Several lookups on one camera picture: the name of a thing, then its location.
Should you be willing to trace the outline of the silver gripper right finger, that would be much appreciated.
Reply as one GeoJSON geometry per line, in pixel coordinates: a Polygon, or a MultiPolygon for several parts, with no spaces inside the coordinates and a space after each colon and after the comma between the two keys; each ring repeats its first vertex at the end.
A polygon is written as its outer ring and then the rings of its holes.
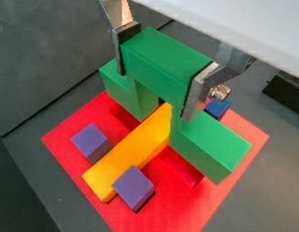
{"type": "Polygon", "coordinates": [[[190,80],[182,119],[191,122],[198,104],[207,99],[223,102],[231,94],[226,82],[238,77],[254,63],[254,57],[227,43],[219,44],[215,61],[190,80]]]}

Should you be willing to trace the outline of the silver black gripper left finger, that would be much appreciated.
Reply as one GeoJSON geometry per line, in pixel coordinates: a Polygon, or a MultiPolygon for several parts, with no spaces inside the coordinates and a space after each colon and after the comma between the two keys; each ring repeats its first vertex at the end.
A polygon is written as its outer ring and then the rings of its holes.
{"type": "Polygon", "coordinates": [[[117,72],[125,75],[121,45],[141,31],[141,24],[133,19],[127,0],[99,0],[111,23],[111,38],[115,46],[117,72]]]}

